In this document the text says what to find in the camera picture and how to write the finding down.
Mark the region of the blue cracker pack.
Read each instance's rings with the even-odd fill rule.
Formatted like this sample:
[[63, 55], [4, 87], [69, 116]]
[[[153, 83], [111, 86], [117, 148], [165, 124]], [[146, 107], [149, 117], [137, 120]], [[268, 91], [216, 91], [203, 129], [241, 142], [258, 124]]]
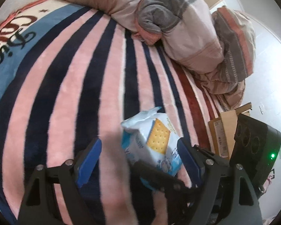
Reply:
[[180, 137], [160, 107], [141, 111], [121, 123], [122, 148], [130, 163], [145, 163], [176, 176], [182, 165], [177, 143]]

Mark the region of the cardboard box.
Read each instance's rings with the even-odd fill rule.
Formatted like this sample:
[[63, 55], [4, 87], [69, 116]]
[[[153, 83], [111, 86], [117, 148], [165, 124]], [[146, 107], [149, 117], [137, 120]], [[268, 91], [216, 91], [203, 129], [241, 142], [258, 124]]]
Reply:
[[235, 145], [235, 132], [239, 114], [250, 116], [252, 103], [249, 102], [237, 109], [221, 112], [218, 118], [209, 121], [214, 152], [222, 158], [230, 159]]

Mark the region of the striped grey pink pillow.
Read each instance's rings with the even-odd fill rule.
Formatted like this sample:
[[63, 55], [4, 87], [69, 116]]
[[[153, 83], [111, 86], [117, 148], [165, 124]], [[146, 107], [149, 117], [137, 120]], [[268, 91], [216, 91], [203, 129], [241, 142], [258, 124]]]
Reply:
[[230, 111], [241, 105], [245, 79], [253, 74], [255, 31], [246, 14], [225, 6], [218, 8], [212, 17], [223, 50], [223, 62], [214, 71], [194, 73], [194, 77]]

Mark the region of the striped pink navy blanket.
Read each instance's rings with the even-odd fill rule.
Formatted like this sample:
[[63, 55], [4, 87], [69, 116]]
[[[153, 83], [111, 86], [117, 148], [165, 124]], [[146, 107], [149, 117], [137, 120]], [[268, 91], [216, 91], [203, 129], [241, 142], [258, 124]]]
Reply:
[[102, 152], [81, 196], [98, 224], [167, 224], [166, 199], [130, 172], [121, 122], [159, 107], [177, 134], [210, 149], [222, 108], [192, 75], [100, 11], [46, 0], [0, 30], [0, 212], [16, 224], [37, 165], [92, 139]]

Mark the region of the pink grey rolled duvet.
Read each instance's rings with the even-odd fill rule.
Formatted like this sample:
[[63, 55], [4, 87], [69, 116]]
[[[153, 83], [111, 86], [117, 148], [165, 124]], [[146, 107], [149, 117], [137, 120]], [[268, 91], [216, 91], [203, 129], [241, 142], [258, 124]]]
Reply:
[[175, 62], [198, 74], [224, 60], [210, 9], [204, 0], [66, 0], [110, 15], [149, 46], [161, 41]]

